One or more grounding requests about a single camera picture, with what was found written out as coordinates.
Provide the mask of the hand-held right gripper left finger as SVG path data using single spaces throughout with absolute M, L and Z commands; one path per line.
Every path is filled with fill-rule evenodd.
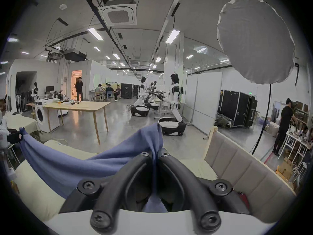
M 140 212 L 156 192 L 155 161 L 142 152 L 115 175 L 81 180 L 59 214 L 92 210 L 91 227 L 114 227 L 120 209 Z

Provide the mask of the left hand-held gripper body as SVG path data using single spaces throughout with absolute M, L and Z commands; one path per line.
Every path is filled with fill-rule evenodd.
M 2 118 L 0 124 L 0 151 L 1 154 L 7 154 L 9 142 L 7 137 L 9 136 L 9 131 L 7 128 L 7 118 Z

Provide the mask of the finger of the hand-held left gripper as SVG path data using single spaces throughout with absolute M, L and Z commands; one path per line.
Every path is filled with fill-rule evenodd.
M 22 134 L 16 129 L 8 129 L 9 134 L 7 135 L 7 141 L 10 144 L 16 144 L 22 141 Z

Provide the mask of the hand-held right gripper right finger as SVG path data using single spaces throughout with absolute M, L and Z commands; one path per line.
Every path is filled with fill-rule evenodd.
M 197 177 L 165 148 L 160 150 L 157 160 L 159 179 L 176 186 L 178 198 L 173 200 L 172 210 L 189 208 L 197 227 L 220 227 L 219 211 L 250 215 L 249 203 L 240 197 L 232 184 L 224 179 L 208 180 Z

